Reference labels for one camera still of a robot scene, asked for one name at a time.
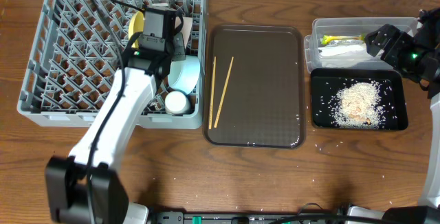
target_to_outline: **plastic rack grid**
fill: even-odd
[[[169,3],[193,18],[186,53],[196,55],[204,68],[206,0],[120,0],[137,7]],[[128,42],[131,8],[98,0],[112,31],[91,9],[90,0],[45,0],[20,94],[18,110],[41,126],[89,126],[111,88],[116,70],[113,32],[117,43]],[[197,128],[201,124],[202,79],[189,94],[190,115],[171,116],[164,111],[168,89],[161,85],[156,103],[143,111],[139,125],[145,128]]]

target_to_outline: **clear plastic container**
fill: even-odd
[[[307,71],[322,67],[342,67],[351,69],[392,69],[380,60],[380,56],[361,55],[322,56],[319,53],[320,39],[324,35],[360,35],[374,32],[385,24],[396,26],[411,36],[417,33],[418,21],[413,17],[364,17],[316,19],[312,24],[312,34],[304,39]]]

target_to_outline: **white bowl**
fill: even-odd
[[[188,95],[197,84],[200,75],[200,61],[196,56],[186,56],[185,60],[171,62],[168,85]]]

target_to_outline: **brown tray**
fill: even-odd
[[[203,135],[216,145],[298,148],[305,138],[302,36],[292,27],[220,25],[206,59]],[[212,129],[210,90],[217,58]],[[217,128],[217,110],[231,58]]]

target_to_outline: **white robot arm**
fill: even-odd
[[[154,98],[156,92],[154,77],[146,75],[144,70],[130,67],[125,68],[125,75],[124,95],[102,131],[95,156],[93,157],[92,166],[94,167],[104,163],[114,170],[119,169],[125,148],[139,120],[140,114]],[[121,77],[121,69],[118,69],[115,73],[110,93],[95,121],[80,142],[70,151],[69,156],[74,157],[77,164],[87,164],[91,143],[121,88]]]
[[[429,155],[428,174],[423,193],[419,199],[420,206],[438,208],[440,206],[440,93],[431,99],[432,142]]]

